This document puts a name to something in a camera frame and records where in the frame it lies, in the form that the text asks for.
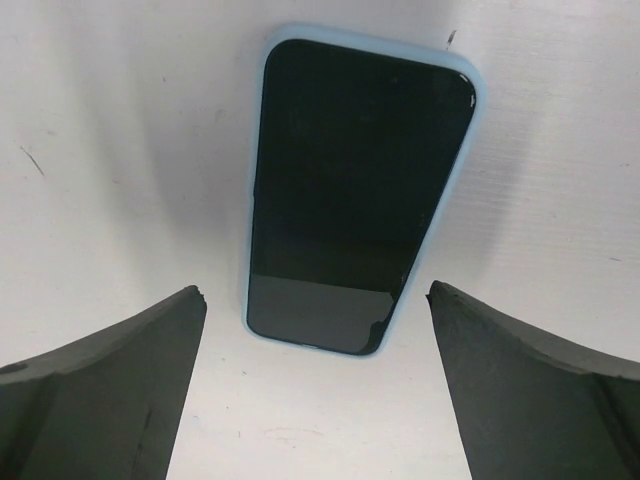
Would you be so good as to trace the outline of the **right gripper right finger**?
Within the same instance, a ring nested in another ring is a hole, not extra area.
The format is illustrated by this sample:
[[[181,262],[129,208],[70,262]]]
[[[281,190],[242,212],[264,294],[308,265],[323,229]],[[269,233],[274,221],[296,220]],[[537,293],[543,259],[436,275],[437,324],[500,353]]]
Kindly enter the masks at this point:
[[[638,363],[440,281],[427,300],[472,478],[638,478]]]

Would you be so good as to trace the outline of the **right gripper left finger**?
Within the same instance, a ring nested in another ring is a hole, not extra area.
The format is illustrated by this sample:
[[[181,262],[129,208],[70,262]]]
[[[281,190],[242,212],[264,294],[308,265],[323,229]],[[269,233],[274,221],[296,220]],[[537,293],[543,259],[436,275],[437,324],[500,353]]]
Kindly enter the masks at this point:
[[[206,312],[191,285],[2,367],[2,478],[166,478]]]

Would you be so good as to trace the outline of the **blue case smartphone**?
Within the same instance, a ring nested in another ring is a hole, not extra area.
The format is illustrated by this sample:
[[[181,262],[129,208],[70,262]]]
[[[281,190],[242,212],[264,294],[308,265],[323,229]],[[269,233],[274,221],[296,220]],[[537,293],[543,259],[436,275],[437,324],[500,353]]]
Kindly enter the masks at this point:
[[[372,356],[453,191],[485,83],[454,52],[311,24],[276,29],[259,74],[244,324]]]

